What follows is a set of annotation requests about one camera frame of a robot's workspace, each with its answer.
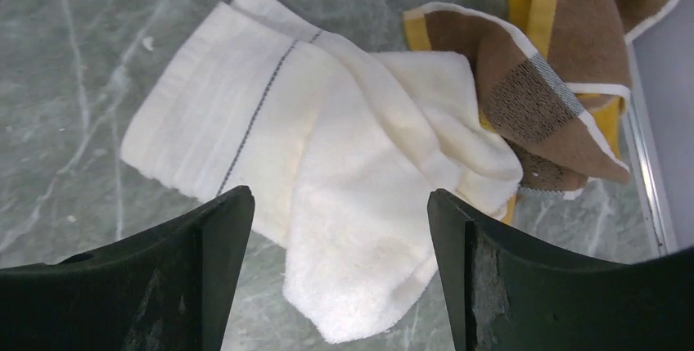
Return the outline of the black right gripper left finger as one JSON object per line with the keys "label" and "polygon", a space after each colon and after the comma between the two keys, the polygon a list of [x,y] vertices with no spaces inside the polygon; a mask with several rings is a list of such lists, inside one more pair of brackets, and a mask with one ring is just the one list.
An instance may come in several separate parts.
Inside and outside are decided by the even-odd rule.
{"label": "black right gripper left finger", "polygon": [[2,349],[220,349],[254,209],[235,187],[59,263],[4,268]]}

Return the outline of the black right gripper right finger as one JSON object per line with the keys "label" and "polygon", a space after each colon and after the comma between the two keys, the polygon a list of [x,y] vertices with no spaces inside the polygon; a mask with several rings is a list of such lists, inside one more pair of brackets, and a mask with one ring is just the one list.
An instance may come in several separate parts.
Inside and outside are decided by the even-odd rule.
{"label": "black right gripper right finger", "polygon": [[577,254],[430,194],[458,350],[690,350],[693,251],[622,264]]}

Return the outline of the aluminium side rail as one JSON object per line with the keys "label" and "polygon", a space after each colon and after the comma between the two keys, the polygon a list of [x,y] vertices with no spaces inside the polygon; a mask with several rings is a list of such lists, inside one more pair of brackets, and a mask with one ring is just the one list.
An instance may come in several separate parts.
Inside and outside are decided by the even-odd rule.
{"label": "aluminium side rail", "polygon": [[658,162],[642,80],[634,46],[627,46],[629,73],[633,87],[629,109],[623,117],[624,135],[629,147],[633,176],[642,213],[651,234],[654,254],[665,256],[678,250],[674,225],[665,193],[663,174]]}

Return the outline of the brown and yellow towel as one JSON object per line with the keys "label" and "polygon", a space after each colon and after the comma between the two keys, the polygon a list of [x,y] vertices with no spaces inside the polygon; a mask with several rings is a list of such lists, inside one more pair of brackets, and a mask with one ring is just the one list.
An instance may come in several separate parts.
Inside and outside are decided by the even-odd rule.
{"label": "brown and yellow towel", "polygon": [[403,15],[413,51],[470,63],[481,125],[523,169],[518,196],[578,196],[588,181],[626,183],[621,116],[632,79],[627,48],[680,0],[507,0],[508,18],[444,2]]}

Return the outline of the white towel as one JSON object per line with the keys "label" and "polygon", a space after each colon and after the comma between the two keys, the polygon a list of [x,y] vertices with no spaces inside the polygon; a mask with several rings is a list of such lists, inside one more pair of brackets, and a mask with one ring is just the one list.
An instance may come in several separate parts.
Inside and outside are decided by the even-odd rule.
{"label": "white towel", "polygon": [[248,186],[254,230],[286,250],[286,299],[331,344],[388,330],[429,284],[433,190],[500,219],[522,176],[464,56],[365,52],[277,0],[219,3],[120,156],[202,202]]}

